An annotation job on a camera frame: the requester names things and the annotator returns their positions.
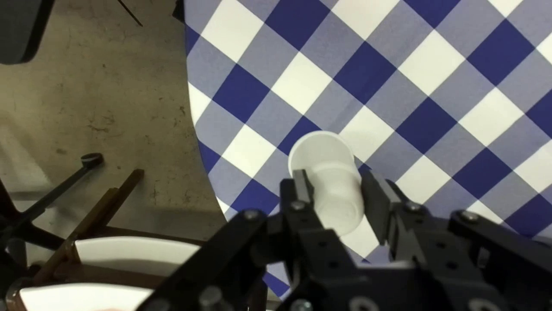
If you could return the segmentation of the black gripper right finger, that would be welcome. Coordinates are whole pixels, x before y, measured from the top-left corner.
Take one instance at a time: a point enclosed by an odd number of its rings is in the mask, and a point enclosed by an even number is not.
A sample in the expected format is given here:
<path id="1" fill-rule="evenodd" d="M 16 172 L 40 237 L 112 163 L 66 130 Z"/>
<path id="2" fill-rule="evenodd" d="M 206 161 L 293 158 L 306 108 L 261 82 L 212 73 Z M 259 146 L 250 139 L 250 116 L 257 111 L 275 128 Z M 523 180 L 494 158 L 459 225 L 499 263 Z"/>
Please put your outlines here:
<path id="1" fill-rule="evenodd" d="M 402 191 L 390 180 L 364 173 L 361 182 L 364 215 L 380 244 L 388 241 L 392 215 L 407 203 Z"/>

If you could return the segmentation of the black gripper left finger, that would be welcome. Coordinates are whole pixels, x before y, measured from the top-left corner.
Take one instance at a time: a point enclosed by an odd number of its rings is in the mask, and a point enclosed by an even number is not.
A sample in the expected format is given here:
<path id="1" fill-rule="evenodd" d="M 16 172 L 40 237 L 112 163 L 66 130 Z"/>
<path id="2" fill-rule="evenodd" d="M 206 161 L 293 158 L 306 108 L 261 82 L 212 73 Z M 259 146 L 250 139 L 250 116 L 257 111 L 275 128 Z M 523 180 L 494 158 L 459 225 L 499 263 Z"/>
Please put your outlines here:
<path id="1" fill-rule="evenodd" d="M 280 184 L 283 213 L 311 213 L 314 208 L 314 187 L 306 170 L 293 170 L 290 179 Z"/>

